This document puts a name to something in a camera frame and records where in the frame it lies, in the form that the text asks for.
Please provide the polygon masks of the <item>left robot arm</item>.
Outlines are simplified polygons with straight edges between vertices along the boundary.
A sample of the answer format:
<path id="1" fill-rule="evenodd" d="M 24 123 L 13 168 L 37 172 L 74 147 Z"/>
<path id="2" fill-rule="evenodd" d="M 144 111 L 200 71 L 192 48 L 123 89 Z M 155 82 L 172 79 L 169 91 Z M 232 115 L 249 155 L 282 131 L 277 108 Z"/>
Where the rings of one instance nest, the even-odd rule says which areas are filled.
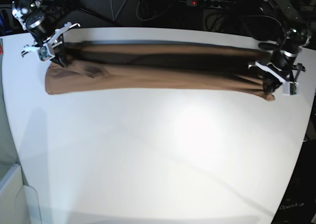
<path id="1" fill-rule="evenodd" d="M 276 44 L 259 43 L 259 48 L 270 51 L 271 56 L 267 60 L 249 63 L 248 67 L 257 67 L 265 72 L 263 77 L 265 94 L 273 93 L 281 87 L 283 95 L 298 95 L 298 76 L 306 69 L 301 63 L 294 64 L 294 62 L 302 48 L 310 43 L 312 32 L 291 0 L 261 0 L 261 2 L 263 16 L 276 20 L 282 29 L 282 35 Z"/>

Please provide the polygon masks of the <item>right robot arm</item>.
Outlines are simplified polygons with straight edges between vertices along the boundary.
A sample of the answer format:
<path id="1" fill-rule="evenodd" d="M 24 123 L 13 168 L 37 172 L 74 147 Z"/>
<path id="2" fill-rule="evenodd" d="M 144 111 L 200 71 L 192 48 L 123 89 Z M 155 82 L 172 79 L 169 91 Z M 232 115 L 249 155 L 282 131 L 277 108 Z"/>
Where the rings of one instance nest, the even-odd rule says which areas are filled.
<path id="1" fill-rule="evenodd" d="M 64 33 L 79 23 L 67 22 L 57 28 L 57 22 L 52 21 L 57 13 L 66 11 L 66 0 L 13 0 L 12 15 L 20 23 L 23 30 L 30 33 L 34 43 L 23 47 L 21 56 L 33 52 L 41 62 L 51 61 L 62 67 L 67 67 L 69 61 L 66 55 Z"/>

